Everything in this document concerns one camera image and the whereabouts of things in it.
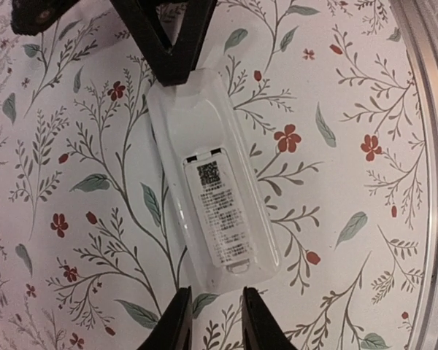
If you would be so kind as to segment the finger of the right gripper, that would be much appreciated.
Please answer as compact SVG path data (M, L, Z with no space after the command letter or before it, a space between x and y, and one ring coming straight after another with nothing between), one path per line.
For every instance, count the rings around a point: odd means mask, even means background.
M175 42L168 37L157 15L165 1L112 1L156 79L164 86L182 85L196 69L217 2L186 1Z
M77 0L12 0L10 26L14 34L36 36L77 4Z

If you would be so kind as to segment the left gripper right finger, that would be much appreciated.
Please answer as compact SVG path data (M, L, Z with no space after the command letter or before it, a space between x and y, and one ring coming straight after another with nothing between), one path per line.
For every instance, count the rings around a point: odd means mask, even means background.
M244 350L296 350L253 287L242 292L242 338Z

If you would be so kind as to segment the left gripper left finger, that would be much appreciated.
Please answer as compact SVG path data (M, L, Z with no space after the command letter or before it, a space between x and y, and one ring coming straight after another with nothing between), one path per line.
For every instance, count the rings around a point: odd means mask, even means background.
M179 288L138 350L189 350L193 335L191 287Z

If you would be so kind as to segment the white remote battery cover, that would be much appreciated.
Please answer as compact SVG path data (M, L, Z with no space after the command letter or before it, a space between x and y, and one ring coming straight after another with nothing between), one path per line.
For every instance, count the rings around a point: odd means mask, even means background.
M254 256L250 226L226 150L187 158L183 172L213 266L245 273Z

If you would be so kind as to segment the white remote control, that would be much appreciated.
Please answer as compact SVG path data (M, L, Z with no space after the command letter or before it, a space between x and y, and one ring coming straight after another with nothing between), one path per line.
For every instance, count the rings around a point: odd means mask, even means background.
M222 294L277 275L280 253L242 128L219 73L155 84L147 106L201 288Z

